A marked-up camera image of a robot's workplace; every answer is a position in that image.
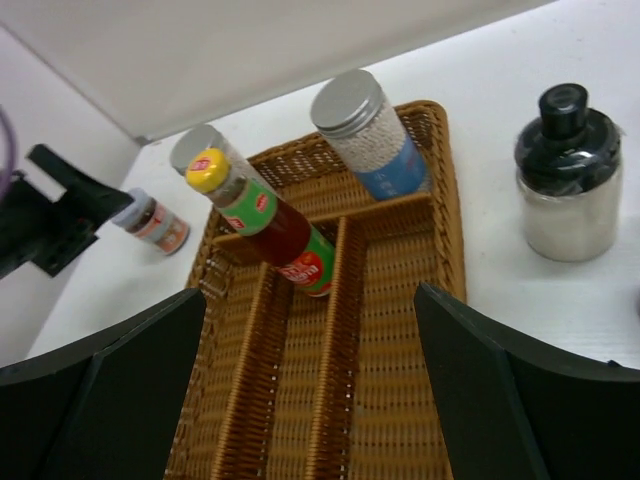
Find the dark paste jar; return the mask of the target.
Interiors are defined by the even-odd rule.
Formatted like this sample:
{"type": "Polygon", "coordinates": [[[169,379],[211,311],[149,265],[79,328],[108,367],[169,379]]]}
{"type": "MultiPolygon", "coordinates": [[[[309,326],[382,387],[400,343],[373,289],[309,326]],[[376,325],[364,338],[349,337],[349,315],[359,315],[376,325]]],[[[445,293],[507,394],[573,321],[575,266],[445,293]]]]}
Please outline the dark paste jar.
{"type": "Polygon", "coordinates": [[[164,255],[180,250],[189,237],[189,224],[141,188],[128,194],[133,201],[111,222],[164,255]]]}

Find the black knob white powder bottle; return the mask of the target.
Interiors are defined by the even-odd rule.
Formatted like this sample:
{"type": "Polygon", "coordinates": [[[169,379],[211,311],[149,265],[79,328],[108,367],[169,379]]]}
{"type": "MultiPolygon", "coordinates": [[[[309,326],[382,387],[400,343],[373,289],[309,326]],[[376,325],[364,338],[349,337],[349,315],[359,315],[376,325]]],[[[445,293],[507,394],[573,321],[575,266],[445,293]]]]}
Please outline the black knob white powder bottle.
{"type": "Polygon", "coordinates": [[[559,262],[602,255],[618,231],[621,133],[588,101],[580,84],[549,88],[514,148],[524,237],[536,253],[559,262]]]}

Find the red sauce bottle yellow cap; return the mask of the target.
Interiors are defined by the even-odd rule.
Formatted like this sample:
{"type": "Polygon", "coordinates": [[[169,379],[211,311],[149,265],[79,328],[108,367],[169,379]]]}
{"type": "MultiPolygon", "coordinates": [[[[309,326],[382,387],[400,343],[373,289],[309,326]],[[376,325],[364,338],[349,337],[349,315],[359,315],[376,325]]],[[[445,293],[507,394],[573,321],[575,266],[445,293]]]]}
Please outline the red sauce bottle yellow cap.
{"type": "Polygon", "coordinates": [[[286,201],[209,148],[189,164],[186,182],[287,280],[311,297],[330,293],[334,246],[286,201]]]}

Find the tall blue label jar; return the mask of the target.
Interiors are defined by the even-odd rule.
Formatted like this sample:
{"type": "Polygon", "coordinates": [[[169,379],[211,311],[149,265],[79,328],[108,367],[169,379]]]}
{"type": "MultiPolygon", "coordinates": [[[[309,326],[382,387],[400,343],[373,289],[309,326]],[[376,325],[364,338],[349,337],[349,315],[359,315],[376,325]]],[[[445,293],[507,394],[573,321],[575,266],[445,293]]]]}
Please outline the tall blue label jar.
{"type": "Polygon", "coordinates": [[[425,160],[370,72],[354,69],[330,80],[310,118],[375,200],[430,190],[425,160]]]}

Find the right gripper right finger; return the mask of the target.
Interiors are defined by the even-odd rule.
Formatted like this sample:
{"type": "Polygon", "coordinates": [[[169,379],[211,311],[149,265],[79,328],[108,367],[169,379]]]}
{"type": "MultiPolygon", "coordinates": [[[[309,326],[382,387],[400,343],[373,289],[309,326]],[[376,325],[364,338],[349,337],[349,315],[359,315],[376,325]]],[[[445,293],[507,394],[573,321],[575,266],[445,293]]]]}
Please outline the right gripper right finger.
{"type": "Polygon", "coordinates": [[[554,347],[434,285],[414,305],[455,478],[638,478],[638,370],[554,347]]]}

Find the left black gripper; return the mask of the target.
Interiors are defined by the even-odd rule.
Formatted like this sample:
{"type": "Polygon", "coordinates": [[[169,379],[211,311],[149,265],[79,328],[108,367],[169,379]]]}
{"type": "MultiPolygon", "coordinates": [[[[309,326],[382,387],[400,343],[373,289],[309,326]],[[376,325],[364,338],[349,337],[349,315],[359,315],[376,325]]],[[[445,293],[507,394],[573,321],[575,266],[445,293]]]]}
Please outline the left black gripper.
{"type": "Polygon", "coordinates": [[[68,163],[45,144],[27,158],[59,183],[56,201],[18,171],[1,201],[1,276],[32,263],[57,276],[98,240],[97,230],[133,203],[133,197],[100,183],[68,163]]]}

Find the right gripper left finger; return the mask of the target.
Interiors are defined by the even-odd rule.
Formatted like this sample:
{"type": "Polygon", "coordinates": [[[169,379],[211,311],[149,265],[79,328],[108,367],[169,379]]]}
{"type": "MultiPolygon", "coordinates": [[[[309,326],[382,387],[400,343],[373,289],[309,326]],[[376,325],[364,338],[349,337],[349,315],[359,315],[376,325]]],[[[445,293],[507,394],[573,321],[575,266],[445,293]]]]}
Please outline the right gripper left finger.
{"type": "Polygon", "coordinates": [[[206,300],[185,289],[1,370],[4,479],[160,479],[206,300]]]}

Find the brown wicker divided tray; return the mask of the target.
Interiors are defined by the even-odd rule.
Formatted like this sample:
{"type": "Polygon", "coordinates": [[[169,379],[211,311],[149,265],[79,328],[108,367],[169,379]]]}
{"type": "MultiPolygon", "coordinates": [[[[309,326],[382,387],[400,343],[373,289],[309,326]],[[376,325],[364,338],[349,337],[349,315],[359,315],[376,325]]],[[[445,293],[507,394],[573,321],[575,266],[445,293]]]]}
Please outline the brown wicker divided tray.
{"type": "Polygon", "coordinates": [[[466,296],[447,114],[396,109],[432,174],[429,192],[377,202],[319,135],[252,158],[334,245],[336,287],[295,288],[217,214],[190,286],[206,299],[168,479],[448,479],[452,475],[413,298],[466,296]]]}

